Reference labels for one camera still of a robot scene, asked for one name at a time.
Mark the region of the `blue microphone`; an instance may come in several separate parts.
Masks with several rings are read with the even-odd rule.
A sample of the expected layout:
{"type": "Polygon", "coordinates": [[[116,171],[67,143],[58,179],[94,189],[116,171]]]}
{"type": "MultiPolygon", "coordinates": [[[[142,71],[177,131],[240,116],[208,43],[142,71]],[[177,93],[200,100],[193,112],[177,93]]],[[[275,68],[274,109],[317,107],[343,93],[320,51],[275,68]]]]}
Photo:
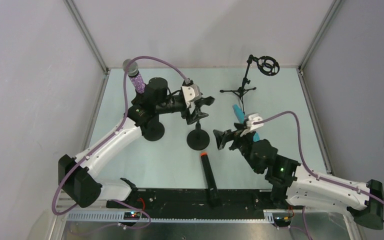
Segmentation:
{"type": "MultiPolygon", "coordinates": [[[[237,105],[237,104],[234,104],[232,106],[232,109],[233,109],[233,112],[238,120],[239,123],[243,124],[244,121],[245,121],[245,114],[243,113],[242,109],[237,105]]],[[[257,142],[260,140],[260,136],[259,134],[256,132],[253,136],[253,141],[254,142],[257,142]]]]}

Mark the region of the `black fork clip stand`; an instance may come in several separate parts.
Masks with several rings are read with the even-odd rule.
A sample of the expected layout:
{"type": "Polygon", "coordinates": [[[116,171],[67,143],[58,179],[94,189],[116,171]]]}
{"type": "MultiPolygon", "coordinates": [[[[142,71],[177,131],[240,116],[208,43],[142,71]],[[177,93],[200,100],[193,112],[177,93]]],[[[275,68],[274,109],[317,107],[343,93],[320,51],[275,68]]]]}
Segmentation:
{"type": "Polygon", "coordinates": [[[209,134],[202,129],[200,120],[195,123],[195,129],[190,131],[186,137],[187,145],[195,150],[204,150],[210,144],[209,134]]]}

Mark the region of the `black ring clip stand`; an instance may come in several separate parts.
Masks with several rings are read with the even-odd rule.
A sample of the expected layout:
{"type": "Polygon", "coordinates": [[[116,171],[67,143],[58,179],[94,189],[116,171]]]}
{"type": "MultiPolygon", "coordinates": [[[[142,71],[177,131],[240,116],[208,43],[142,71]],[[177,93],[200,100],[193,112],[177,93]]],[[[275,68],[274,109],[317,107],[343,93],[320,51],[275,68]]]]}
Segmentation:
{"type": "Polygon", "coordinates": [[[160,140],[165,134],[165,127],[159,121],[151,121],[141,126],[142,136],[150,142],[160,140]]]}

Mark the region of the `black microphone orange end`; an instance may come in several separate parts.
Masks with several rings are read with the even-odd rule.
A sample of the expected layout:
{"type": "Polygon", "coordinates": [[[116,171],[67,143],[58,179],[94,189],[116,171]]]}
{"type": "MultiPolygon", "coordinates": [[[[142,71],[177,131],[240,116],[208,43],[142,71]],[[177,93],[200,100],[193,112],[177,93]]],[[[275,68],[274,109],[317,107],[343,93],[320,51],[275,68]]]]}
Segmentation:
{"type": "Polygon", "coordinates": [[[218,192],[217,184],[215,181],[208,154],[206,152],[202,152],[200,154],[200,160],[205,176],[208,204],[212,208],[219,208],[222,206],[222,201],[218,192]]]}

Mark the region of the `black tripod shock mount stand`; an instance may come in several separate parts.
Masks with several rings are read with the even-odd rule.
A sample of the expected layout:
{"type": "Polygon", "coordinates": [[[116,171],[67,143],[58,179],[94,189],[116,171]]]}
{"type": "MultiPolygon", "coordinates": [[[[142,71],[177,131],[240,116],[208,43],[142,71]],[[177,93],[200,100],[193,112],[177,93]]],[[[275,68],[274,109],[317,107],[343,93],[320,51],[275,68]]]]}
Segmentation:
{"type": "Polygon", "coordinates": [[[225,90],[221,89],[219,92],[220,93],[232,93],[234,94],[240,102],[241,105],[241,110],[242,113],[245,114],[245,104],[244,104],[244,96],[249,92],[249,91],[255,91],[257,88],[252,87],[252,88],[246,88],[246,85],[249,85],[251,80],[248,78],[248,74],[251,68],[251,65],[253,63],[256,64],[257,69],[265,76],[268,77],[273,77],[277,75],[280,71],[280,64],[278,63],[277,60],[275,60],[271,56],[261,56],[261,57],[256,57],[253,54],[250,54],[246,60],[247,66],[245,70],[244,77],[242,78],[241,86],[238,89],[234,90],[225,90]]]}

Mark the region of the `purple glitter microphone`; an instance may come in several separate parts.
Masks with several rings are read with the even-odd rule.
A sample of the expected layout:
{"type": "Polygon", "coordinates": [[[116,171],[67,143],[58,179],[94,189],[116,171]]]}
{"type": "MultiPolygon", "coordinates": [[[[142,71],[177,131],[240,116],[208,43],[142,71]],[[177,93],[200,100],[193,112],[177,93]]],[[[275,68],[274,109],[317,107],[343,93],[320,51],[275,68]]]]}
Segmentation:
{"type": "Polygon", "coordinates": [[[139,94],[143,94],[145,92],[146,84],[139,71],[137,62],[131,59],[126,59],[122,64],[122,68],[127,73],[135,91],[139,94]]]}

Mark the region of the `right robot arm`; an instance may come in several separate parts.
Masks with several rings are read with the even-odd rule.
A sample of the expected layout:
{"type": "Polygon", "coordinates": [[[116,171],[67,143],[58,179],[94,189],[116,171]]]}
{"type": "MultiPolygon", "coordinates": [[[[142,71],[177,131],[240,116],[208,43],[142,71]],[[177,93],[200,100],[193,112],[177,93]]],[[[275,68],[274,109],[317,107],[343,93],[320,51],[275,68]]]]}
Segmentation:
{"type": "Polygon", "coordinates": [[[316,172],[278,153],[267,139],[254,141],[255,133],[243,124],[236,130],[213,130],[218,150],[231,143],[250,168],[272,185],[270,199],[277,207],[302,206],[325,209],[352,217],[358,225],[383,230],[383,186],[377,180],[351,181],[316,172]]]}

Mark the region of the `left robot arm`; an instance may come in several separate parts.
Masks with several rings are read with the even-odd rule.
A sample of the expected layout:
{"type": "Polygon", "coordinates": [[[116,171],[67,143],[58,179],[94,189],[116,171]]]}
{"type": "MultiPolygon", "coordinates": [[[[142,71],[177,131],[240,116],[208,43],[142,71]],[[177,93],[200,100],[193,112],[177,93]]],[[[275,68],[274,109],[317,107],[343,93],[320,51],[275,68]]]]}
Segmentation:
{"type": "Polygon", "coordinates": [[[135,185],[126,178],[104,181],[98,176],[107,163],[133,141],[144,137],[150,142],[161,139],[165,133],[159,121],[163,114],[180,113],[188,125],[208,117],[202,106],[210,106],[215,99],[203,97],[193,81],[183,83],[180,90],[170,92],[168,82],[154,77],[137,92],[126,116],[93,146],[74,157],[65,154],[58,161],[58,181],[61,189],[75,202],[86,208],[97,200],[126,200],[135,185]]]}

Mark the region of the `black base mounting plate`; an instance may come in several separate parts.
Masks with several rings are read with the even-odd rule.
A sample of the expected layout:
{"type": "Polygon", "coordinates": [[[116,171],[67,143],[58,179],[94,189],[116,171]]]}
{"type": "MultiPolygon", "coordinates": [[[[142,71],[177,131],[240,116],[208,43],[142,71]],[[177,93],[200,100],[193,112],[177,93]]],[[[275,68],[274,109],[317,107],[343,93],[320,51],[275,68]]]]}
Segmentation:
{"type": "Polygon", "coordinates": [[[220,189],[222,206],[212,208],[206,189],[138,188],[126,204],[144,210],[150,217],[256,219],[265,210],[287,210],[284,201],[275,201],[271,192],[260,189],[220,189]]]}

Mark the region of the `right controller board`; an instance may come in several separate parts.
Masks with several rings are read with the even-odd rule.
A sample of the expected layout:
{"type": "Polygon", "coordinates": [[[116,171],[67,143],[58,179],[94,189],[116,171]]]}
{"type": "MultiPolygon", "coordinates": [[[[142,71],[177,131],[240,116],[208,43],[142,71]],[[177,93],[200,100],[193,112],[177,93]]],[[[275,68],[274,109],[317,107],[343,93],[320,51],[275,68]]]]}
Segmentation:
{"type": "Polygon", "coordinates": [[[289,228],[292,223],[292,219],[293,219],[292,216],[282,216],[282,217],[275,216],[273,218],[273,225],[276,228],[289,228]]]}

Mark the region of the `controller board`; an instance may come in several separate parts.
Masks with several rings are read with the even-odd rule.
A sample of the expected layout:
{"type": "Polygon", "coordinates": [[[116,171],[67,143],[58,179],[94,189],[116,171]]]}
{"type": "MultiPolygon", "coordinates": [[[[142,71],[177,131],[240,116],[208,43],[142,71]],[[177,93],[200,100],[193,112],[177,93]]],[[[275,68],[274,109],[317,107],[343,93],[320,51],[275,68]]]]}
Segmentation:
{"type": "Polygon", "coordinates": [[[293,219],[292,216],[282,216],[282,217],[275,216],[273,218],[273,225],[276,228],[289,228],[292,223],[292,219],[293,219]]]}
{"type": "Polygon", "coordinates": [[[138,211],[125,211],[123,214],[123,220],[137,221],[141,219],[141,213],[138,211]]]}

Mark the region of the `left controller board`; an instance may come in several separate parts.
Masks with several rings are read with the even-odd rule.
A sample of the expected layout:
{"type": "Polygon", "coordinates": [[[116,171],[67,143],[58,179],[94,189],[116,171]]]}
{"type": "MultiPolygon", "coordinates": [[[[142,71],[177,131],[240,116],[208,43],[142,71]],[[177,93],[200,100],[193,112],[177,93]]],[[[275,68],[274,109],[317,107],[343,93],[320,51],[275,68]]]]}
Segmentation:
{"type": "Polygon", "coordinates": [[[137,221],[141,219],[141,213],[138,211],[125,211],[123,214],[123,220],[137,221]]]}

